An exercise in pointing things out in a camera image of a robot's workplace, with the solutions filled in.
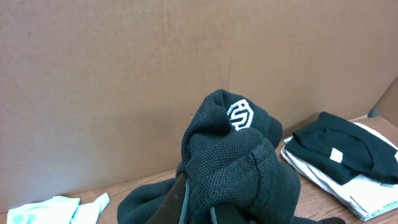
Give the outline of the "light blue crumpled shirt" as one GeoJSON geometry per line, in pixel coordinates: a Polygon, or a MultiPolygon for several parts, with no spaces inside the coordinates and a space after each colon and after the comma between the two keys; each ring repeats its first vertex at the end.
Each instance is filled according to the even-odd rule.
{"type": "Polygon", "coordinates": [[[7,224],[96,224],[110,198],[107,193],[94,202],[81,204],[80,198],[54,196],[49,200],[28,203],[10,209],[7,224]]]}

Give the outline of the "folded black shirt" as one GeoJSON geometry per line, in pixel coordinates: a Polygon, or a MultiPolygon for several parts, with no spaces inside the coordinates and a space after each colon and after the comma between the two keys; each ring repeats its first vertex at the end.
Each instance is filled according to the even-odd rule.
{"type": "Polygon", "coordinates": [[[352,122],[322,112],[292,136],[285,149],[340,185],[358,175],[397,183],[397,149],[352,122]]]}

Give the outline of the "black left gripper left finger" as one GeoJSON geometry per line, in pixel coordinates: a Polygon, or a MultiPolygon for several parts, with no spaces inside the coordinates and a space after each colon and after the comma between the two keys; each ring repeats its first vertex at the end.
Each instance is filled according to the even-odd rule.
{"type": "Polygon", "coordinates": [[[146,224],[186,224],[188,210],[188,179],[180,174],[166,198],[146,224]]]}

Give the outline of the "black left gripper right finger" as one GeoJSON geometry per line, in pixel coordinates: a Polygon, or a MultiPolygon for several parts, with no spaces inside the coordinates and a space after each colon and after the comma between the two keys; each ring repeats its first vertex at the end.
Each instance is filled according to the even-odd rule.
{"type": "Polygon", "coordinates": [[[210,208],[212,224],[248,224],[240,211],[230,203],[222,203],[210,208]]]}

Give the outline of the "folded beige garment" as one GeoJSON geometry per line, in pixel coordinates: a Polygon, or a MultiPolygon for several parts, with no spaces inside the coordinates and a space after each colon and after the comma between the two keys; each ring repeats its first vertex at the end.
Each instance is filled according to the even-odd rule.
{"type": "MultiPolygon", "coordinates": [[[[363,124],[354,124],[364,128],[397,149],[397,146],[379,132],[363,124]]],[[[285,145],[292,138],[293,136],[291,135],[291,137],[285,139],[285,145]]],[[[282,156],[297,172],[335,196],[361,220],[367,221],[397,208],[397,183],[395,185],[383,184],[364,175],[358,175],[347,184],[340,185],[315,166],[291,154],[285,149],[285,145],[281,150],[282,156]]]]}

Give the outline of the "black mesh shirt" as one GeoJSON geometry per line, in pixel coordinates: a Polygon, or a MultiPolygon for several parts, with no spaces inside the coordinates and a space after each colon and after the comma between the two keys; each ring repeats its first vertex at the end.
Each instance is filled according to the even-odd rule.
{"type": "MultiPolygon", "coordinates": [[[[297,174],[276,155],[282,125],[249,99],[216,90],[182,139],[177,174],[188,179],[187,223],[212,223],[210,208],[233,204],[249,223],[306,223],[295,215],[297,174]]],[[[118,206],[119,223],[145,223],[178,177],[133,190],[118,206]]]]}

